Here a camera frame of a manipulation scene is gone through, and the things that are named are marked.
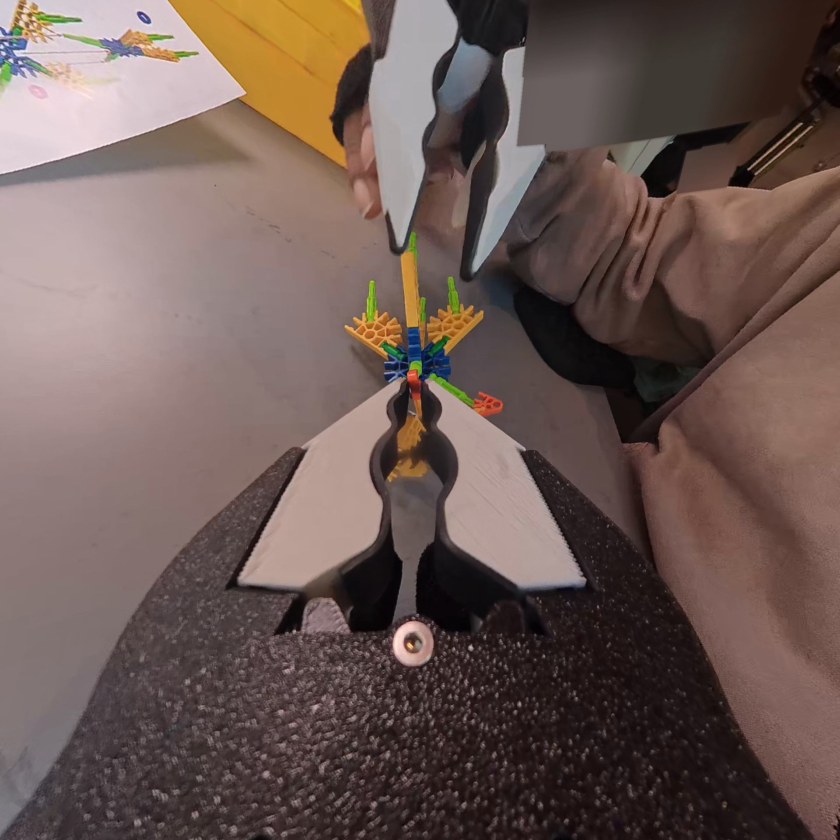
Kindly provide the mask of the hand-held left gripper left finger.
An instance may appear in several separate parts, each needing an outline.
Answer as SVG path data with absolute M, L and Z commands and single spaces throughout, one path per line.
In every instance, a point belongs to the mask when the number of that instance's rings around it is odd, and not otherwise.
M 403 577 L 386 478 L 397 461 L 394 382 L 310 440 L 269 512 L 238 585 L 332 598 L 354 631 L 388 627 Z

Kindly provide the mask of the yellow black toy wheel assembly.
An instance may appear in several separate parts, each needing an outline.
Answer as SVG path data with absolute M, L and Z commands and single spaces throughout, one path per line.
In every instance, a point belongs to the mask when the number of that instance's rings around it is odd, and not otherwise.
M 503 409 L 501 400 L 485 392 L 478 392 L 478 396 L 473 398 L 437 374 L 431 374 L 429 379 L 441 385 L 447 392 L 456 396 L 483 417 L 499 414 Z M 387 477 L 389 482 L 403 478 L 421 478 L 426 475 L 428 466 L 422 452 L 425 432 L 422 419 L 416 414 L 409 413 L 397 435 L 398 460 Z

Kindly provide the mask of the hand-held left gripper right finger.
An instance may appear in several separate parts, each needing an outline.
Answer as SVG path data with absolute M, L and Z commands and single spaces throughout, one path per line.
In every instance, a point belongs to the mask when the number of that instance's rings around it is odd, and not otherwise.
M 416 609 L 447 631 L 543 631 L 537 595 L 583 590 L 530 453 L 436 381 L 422 389 L 423 454 L 442 483 Z

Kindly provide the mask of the person's torso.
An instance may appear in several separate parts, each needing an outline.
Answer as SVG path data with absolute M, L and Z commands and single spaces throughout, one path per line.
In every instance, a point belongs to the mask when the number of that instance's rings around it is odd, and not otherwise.
M 732 344 L 636 447 L 658 569 L 773 782 L 839 802 L 838 276 Z

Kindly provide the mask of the person's right hand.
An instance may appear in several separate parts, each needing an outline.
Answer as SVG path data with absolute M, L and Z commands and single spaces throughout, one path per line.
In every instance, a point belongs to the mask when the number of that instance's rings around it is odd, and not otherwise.
M 344 121 L 343 147 L 355 205 L 364 219 L 376 218 L 382 214 L 382 198 L 368 103 Z

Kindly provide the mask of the yellow plastic bin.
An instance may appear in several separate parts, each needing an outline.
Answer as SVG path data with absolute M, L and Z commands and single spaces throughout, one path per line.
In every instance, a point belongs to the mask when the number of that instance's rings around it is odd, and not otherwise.
M 330 114 L 343 69 L 369 41 L 357 1 L 172 1 L 245 90 L 245 104 L 341 166 Z

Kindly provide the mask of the person's right forearm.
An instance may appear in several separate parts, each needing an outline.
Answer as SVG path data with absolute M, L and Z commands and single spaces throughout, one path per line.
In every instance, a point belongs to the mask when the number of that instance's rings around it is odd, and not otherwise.
M 653 198 L 594 148 L 548 154 L 503 242 L 518 276 L 595 340 L 701 366 L 837 286 L 838 221 L 838 168 Z

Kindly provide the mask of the large blue green toy assembly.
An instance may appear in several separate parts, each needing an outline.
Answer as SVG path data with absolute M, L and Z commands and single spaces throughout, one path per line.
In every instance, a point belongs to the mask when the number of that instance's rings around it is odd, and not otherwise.
M 451 355 L 481 323 L 484 312 L 461 302 L 453 278 L 448 278 L 446 308 L 431 315 L 426 303 L 425 297 L 416 296 L 416 325 L 404 326 L 387 311 L 379 311 L 376 284 L 371 281 L 364 312 L 344 328 L 380 358 L 386 384 L 408 382 L 415 404 L 421 401 L 421 383 L 433 382 L 477 410 L 480 399 L 468 396 L 450 381 Z

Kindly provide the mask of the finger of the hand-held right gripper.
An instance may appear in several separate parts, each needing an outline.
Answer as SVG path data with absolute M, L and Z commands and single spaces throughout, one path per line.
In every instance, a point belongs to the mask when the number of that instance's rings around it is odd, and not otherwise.
M 392 252 L 408 245 L 426 181 L 424 142 L 437 119 L 434 74 L 452 53 L 458 21 L 446 1 L 397 1 L 369 106 L 381 204 Z
M 525 47 L 495 59 L 461 138 L 475 140 L 459 274 L 472 279 L 499 243 L 545 156 L 542 144 L 520 146 Z

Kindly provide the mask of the white instruction sheet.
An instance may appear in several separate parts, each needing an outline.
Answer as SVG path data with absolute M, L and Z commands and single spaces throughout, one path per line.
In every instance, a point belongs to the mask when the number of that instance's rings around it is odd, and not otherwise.
M 244 96 L 166 1 L 1 2 L 1 173 Z

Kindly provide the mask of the grey desk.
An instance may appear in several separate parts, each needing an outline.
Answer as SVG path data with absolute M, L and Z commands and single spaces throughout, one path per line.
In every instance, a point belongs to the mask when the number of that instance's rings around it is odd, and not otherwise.
M 402 310 L 343 169 L 241 102 L 2 176 L 2 827 L 155 579 L 376 392 Z

